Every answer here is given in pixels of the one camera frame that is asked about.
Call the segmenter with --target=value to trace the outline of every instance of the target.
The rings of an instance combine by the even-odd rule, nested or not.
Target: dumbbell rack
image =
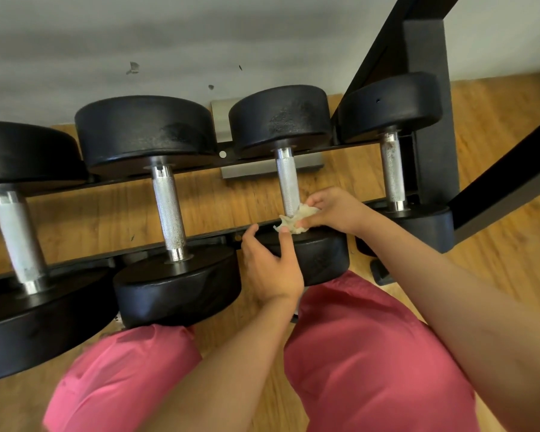
[[[433,74],[440,86],[443,115],[440,121],[421,130],[399,132],[403,191],[408,204],[438,204],[450,207],[457,242],[515,210],[540,195],[540,127],[527,136],[507,155],[460,192],[457,155],[450,99],[443,19],[457,0],[397,0],[364,62],[351,82],[345,97],[379,80],[410,72]],[[342,142],[339,110],[331,118],[333,133],[329,139],[315,143],[304,153],[325,152],[358,145],[380,143],[378,136],[362,137],[351,143]],[[208,165],[185,169],[184,172],[226,167],[272,159],[273,155],[241,158],[233,142],[219,143],[219,152]],[[106,178],[90,173],[86,183],[58,187],[52,192],[92,188],[150,177],[148,173],[127,178]],[[386,200],[365,202],[372,208]],[[271,232],[276,221],[262,223],[260,234]],[[238,249],[246,226],[188,237],[192,249],[201,245],[224,245]],[[49,267],[51,276],[66,275],[84,269],[104,268],[117,272],[132,261],[165,254],[164,243],[141,246],[66,261]],[[379,284],[389,283],[388,272],[378,260],[371,268]],[[0,289],[13,281],[13,275],[0,275]]]

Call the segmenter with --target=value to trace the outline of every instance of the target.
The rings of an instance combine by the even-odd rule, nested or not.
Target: person
[[[258,314],[202,359],[187,328],[114,334],[79,357],[44,419],[51,431],[245,431],[299,302],[284,370],[308,431],[478,431],[474,389],[511,432],[540,432],[540,317],[340,188],[299,227],[363,239],[427,322],[347,272],[310,287],[290,233],[279,259],[245,232]]]

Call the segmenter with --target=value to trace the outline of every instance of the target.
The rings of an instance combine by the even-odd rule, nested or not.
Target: wooden floor
[[[540,124],[540,75],[458,82],[452,87],[461,187],[464,188]],[[339,97],[332,97],[336,106]],[[72,127],[61,127],[74,134]],[[325,154],[325,167],[299,176],[302,198],[329,185],[360,200],[383,196],[375,145]],[[281,213],[278,181],[224,182],[218,170],[176,176],[187,235],[265,221]],[[49,263],[162,240],[149,180],[35,197],[30,210]],[[369,258],[349,240],[351,268],[370,278]],[[448,256],[540,312],[540,197],[467,239]],[[0,237],[0,273],[8,271]],[[410,307],[400,287],[386,287]],[[197,325],[197,342],[208,354],[256,312],[247,284],[228,309]],[[50,395],[85,345],[34,369],[0,380],[0,432],[40,430]],[[503,429],[478,402],[483,432]],[[276,359],[251,430],[303,431],[308,419]]]

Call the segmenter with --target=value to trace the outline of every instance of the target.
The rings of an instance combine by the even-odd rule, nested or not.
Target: person's left hand
[[[274,298],[287,298],[296,303],[304,291],[304,279],[294,252],[292,235],[287,227],[281,228],[280,258],[260,244],[254,236],[257,231],[258,224],[252,224],[242,236],[247,278],[263,304]]]

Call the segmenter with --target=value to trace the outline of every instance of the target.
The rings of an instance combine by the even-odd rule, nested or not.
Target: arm
[[[509,431],[540,431],[539,315],[339,188],[307,204],[322,211],[301,226],[367,242]]]
[[[237,432],[250,425],[304,288],[290,233],[280,232],[278,259],[254,237],[257,230],[253,225],[244,234],[242,250],[262,309],[176,385],[141,431]]]

